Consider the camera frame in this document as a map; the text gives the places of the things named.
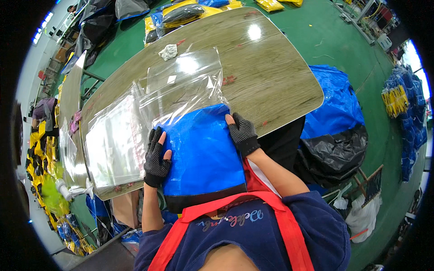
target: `person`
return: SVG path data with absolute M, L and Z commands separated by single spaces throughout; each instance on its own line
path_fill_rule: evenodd
M 59 128 L 54 128 L 54 124 L 56 123 L 54 117 L 54 108 L 57 105 L 57 99 L 54 97 L 51 98 L 43 98 L 40 100 L 36 107 L 31 112 L 32 115 L 32 128 L 36 129 L 39 125 L 39 122 L 45 122 L 45 135 L 48 137 L 58 137 L 59 136 Z
M 157 188 L 170 170 L 172 151 L 161 158 L 166 133 L 160 127 L 151 130 L 144 164 L 143 234 L 134 270 L 346 270 L 351 249 L 343 218 L 264 152 L 252 122 L 237 113 L 227 114 L 226 122 L 237 151 L 276 192 L 242 193 L 188 207 L 174 224 L 164 225 Z M 278 136 L 296 134 L 298 140 L 291 135 L 275 138 L 277 145 L 269 144 L 267 151 L 278 150 L 272 153 L 280 163 L 293 162 L 283 159 L 280 150 L 291 146 L 289 153 L 295 154 L 303 126 L 300 118 L 279 129 Z
M 78 5 L 75 5 L 75 6 L 69 6 L 69 7 L 68 7 L 68 12 L 69 12 L 69 13 L 75 13 L 75 12 L 77 12 L 77 6 L 78 6 Z

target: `black glove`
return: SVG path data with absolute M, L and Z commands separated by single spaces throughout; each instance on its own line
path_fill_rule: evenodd
M 238 113 L 234 113 L 232 117 L 235 124 L 228 125 L 230 137 L 241 156 L 246 157 L 261 147 L 258 143 L 255 126 L 251 121 L 243 119 Z
M 148 151 L 145 155 L 146 162 L 143 165 L 146 171 L 145 183 L 155 188 L 158 188 L 164 181 L 172 164 L 170 160 L 161 159 L 163 145 L 158 142 L 161 134 L 162 130 L 160 126 L 157 127 L 157 130 L 152 129 L 149 133 Z

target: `gloved hand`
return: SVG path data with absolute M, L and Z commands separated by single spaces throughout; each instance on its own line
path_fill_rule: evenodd
M 242 157 L 246 157 L 261 147 L 258 143 L 255 126 L 251 121 L 243 119 L 238 113 L 233 113 L 233 117 L 226 114 L 225 119 L 229 127 L 230 137 Z
M 155 188 L 158 188 L 163 183 L 172 164 L 172 161 L 170 161 L 171 150 L 167 150 L 163 159 L 161 159 L 161 150 L 165 139 L 166 132 L 162 132 L 160 126 L 149 132 L 148 151 L 145 155 L 146 162 L 143 168 L 146 172 L 145 183 Z

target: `window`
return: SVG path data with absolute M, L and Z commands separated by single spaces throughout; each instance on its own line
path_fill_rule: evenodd
M 40 38 L 41 35 L 42 35 L 42 30 L 43 30 L 44 28 L 47 27 L 47 24 L 48 24 L 48 22 L 51 20 L 51 17 L 52 17 L 53 15 L 54 15 L 54 14 L 53 14 L 52 12 L 48 12 L 47 16 L 45 17 L 44 21 L 43 21 L 42 24 L 41 24 L 41 27 L 39 27 L 39 28 L 36 30 L 35 36 L 33 37 L 33 45 L 36 45 L 36 44 L 38 43 L 38 40 L 39 40 L 39 38 Z

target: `red apron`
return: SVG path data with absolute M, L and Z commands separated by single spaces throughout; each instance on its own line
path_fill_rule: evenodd
M 218 199 L 212 202 L 185 208 L 182 211 L 182 217 L 173 224 L 166 238 L 162 242 L 157 254 L 151 262 L 151 265 L 149 265 L 149 271 L 163 271 L 166 269 L 167 264 L 175 254 L 175 251 L 178 248 L 190 222 L 201 215 L 213 212 L 230 204 L 239 197 L 247 195 L 252 195 L 262 199 L 274 210 L 280 234 L 285 243 L 293 271 L 314 271 L 309 252 L 307 251 L 304 242 L 303 234 L 293 213 L 288 206 L 282 203 L 279 196 L 273 192 L 269 192 L 270 189 L 255 175 L 247 160 L 245 160 L 243 164 L 244 169 L 246 170 L 247 189 L 250 190 L 249 187 L 252 188 L 253 185 L 255 189 L 261 191 L 240 193 L 224 199 Z

